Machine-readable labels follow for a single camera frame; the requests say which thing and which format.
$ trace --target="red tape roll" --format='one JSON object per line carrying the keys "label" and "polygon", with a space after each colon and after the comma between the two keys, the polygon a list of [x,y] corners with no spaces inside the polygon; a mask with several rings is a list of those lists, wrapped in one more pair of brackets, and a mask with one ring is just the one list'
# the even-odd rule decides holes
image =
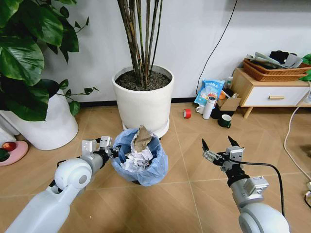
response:
{"label": "red tape roll", "polygon": [[191,117],[191,109],[190,108],[185,108],[184,109],[184,119],[188,119]]}

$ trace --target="brown basket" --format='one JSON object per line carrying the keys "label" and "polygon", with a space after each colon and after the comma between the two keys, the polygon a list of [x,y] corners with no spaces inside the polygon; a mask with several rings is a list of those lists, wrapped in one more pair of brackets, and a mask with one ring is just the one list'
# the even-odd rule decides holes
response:
{"label": "brown basket", "polygon": [[272,74],[272,75],[278,75],[278,74],[285,74],[285,75],[291,75],[291,74],[304,74],[307,70],[311,69],[311,66],[305,63],[301,63],[299,68],[291,68],[291,69],[266,69],[265,67],[262,67],[260,65],[257,65],[255,63],[250,62],[248,59],[244,59],[244,61],[249,64],[251,67],[258,70],[260,73],[263,74]]}
{"label": "brown basket", "polygon": [[283,82],[283,81],[296,81],[297,79],[306,76],[307,74],[279,74],[279,75],[271,75],[271,74],[263,74],[260,71],[256,70],[252,66],[249,65],[250,62],[243,61],[244,71],[257,81],[262,82]]}

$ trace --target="bamboo stalk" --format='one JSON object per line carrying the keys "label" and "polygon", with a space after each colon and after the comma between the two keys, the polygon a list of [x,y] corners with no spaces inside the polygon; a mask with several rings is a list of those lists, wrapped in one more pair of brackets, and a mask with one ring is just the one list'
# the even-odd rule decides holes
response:
{"label": "bamboo stalk", "polygon": [[123,20],[123,24],[124,24],[124,28],[126,31],[126,35],[127,35],[127,40],[128,40],[128,44],[129,44],[129,49],[130,49],[130,53],[131,53],[131,60],[132,60],[132,65],[133,65],[133,70],[136,74],[136,78],[137,78],[137,83],[139,83],[140,79],[139,79],[139,69],[138,69],[138,62],[136,60],[136,50],[135,50],[135,46],[133,43],[133,38],[131,35],[131,28],[130,28],[130,13],[128,10],[128,4],[127,4],[127,0],[118,0],[118,5],[120,8],[120,13],[122,16],[122,20]]}
{"label": "bamboo stalk", "polygon": [[147,1],[147,17],[146,17],[146,40],[145,40],[145,49],[146,49],[146,56],[145,56],[145,84],[148,84],[148,40],[149,40],[149,21],[150,21],[150,0]]}
{"label": "bamboo stalk", "polygon": [[145,55],[144,55],[144,47],[143,47],[143,42],[142,42],[142,29],[141,29],[141,0],[136,0],[136,7],[137,7],[137,16],[138,16],[138,25],[139,25],[141,61],[142,61],[142,66],[145,67]]}
{"label": "bamboo stalk", "polygon": [[136,37],[136,14],[135,14],[135,0],[129,0],[129,6],[130,6],[130,19],[131,22],[131,30],[132,30],[132,39],[133,39],[133,44],[135,48],[135,54],[137,56],[137,61],[138,61],[138,73],[136,75],[138,76],[141,86],[144,87],[144,81],[143,81],[143,76],[142,76],[142,64],[141,64],[141,58],[140,58],[140,53],[137,45],[137,37]]}
{"label": "bamboo stalk", "polygon": [[156,40],[155,40],[155,51],[154,51],[154,57],[153,57],[153,59],[152,59],[150,71],[152,71],[152,67],[154,66],[154,62],[155,62],[156,46],[157,46],[157,40],[159,39],[159,32],[160,32],[160,23],[161,23],[161,14],[162,14],[162,3],[163,3],[163,0],[161,0],[161,4],[160,4],[159,24],[158,24],[158,27],[157,27]]}
{"label": "bamboo stalk", "polygon": [[154,38],[155,24],[156,24],[156,12],[157,12],[157,6],[158,5],[159,5],[159,0],[155,0],[154,14],[153,14],[152,25],[151,25],[151,35],[150,35],[150,42],[149,42],[149,51],[148,51],[148,69],[149,69],[149,64],[150,64],[152,41],[153,41],[153,38]]}

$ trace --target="thermos bottle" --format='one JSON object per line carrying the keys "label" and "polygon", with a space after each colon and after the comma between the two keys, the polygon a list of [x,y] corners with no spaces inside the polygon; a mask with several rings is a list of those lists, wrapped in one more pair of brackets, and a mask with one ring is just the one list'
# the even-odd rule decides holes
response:
{"label": "thermos bottle", "polygon": [[213,110],[213,106],[214,106],[214,104],[215,104],[215,101],[216,101],[216,98],[213,97],[213,96],[210,96],[210,97],[208,98],[207,103],[206,103],[206,105],[205,105],[205,107],[204,107],[204,110],[203,110],[203,115],[202,115],[202,117],[203,117],[205,120],[209,119],[210,114],[211,114],[211,112],[212,112],[212,110]]}

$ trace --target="white mug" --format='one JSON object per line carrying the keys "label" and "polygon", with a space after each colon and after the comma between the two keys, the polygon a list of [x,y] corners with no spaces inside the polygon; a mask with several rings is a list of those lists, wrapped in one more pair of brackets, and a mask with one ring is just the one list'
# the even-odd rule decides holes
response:
{"label": "white mug", "polygon": [[199,106],[197,106],[197,108],[195,109],[195,111],[197,113],[203,114],[203,110],[204,110],[204,105],[199,104]]}

